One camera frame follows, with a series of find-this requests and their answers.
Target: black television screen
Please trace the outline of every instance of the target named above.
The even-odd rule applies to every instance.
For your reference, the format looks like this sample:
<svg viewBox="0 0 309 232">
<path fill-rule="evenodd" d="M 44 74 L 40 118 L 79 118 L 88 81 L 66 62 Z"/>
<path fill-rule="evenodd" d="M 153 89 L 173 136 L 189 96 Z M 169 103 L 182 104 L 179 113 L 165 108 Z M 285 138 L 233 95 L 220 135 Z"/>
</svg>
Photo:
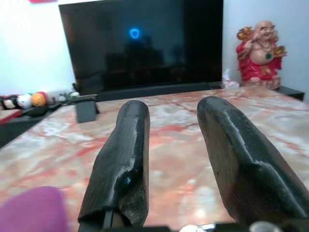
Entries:
<svg viewBox="0 0 309 232">
<path fill-rule="evenodd" d="M 83 93 L 221 80 L 223 0 L 102 0 L 59 8 Z"/>
</svg>

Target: red robe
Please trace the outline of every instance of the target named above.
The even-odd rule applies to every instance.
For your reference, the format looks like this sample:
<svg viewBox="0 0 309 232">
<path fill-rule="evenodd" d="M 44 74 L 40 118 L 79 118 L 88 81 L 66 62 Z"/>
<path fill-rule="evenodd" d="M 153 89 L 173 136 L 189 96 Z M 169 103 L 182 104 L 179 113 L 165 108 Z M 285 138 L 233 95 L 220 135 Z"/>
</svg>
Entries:
<svg viewBox="0 0 309 232">
<path fill-rule="evenodd" d="M 243 41 L 236 49 L 239 54 L 244 50 L 245 41 Z M 249 80 L 251 77 L 259 77 L 261 80 L 269 80 L 274 75 L 277 75 L 276 69 L 281 69 L 282 57 L 275 57 L 268 64 L 256 64 L 248 55 L 244 60 L 239 61 L 238 70 L 241 72 L 241 77 L 244 81 Z"/>
</svg>

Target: purple object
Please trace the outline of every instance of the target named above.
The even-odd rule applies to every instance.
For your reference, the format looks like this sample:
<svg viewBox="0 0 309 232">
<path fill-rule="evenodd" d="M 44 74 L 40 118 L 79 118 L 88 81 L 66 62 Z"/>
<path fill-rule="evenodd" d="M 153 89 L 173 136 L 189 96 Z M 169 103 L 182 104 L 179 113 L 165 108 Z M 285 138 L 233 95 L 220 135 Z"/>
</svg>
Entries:
<svg viewBox="0 0 309 232">
<path fill-rule="evenodd" d="M 2 232 L 68 232 L 59 189 L 38 187 L 23 192 L 0 208 Z"/>
</svg>

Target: white wall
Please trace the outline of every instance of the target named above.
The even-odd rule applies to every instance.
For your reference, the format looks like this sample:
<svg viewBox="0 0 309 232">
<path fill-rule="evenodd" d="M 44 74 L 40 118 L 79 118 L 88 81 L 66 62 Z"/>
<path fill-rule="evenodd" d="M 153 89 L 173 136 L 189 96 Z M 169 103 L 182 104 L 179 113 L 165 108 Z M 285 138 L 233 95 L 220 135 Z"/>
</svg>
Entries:
<svg viewBox="0 0 309 232">
<path fill-rule="evenodd" d="M 0 0 L 0 94 L 71 90 L 75 79 L 57 5 L 81 1 L 90 0 Z M 308 10 L 308 0 L 225 0 L 223 70 L 240 80 L 237 31 L 272 20 L 288 51 L 279 72 L 282 85 L 307 92 L 309 102 Z"/>
<path fill-rule="evenodd" d="M 229 68 L 232 78 L 240 80 L 237 71 L 236 38 L 239 29 L 271 20 L 279 33 L 278 45 L 288 55 L 279 71 L 281 84 L 306 92 L 309 102 L 309 0 L 224 0 L 223 70 Z"/>
</svg>

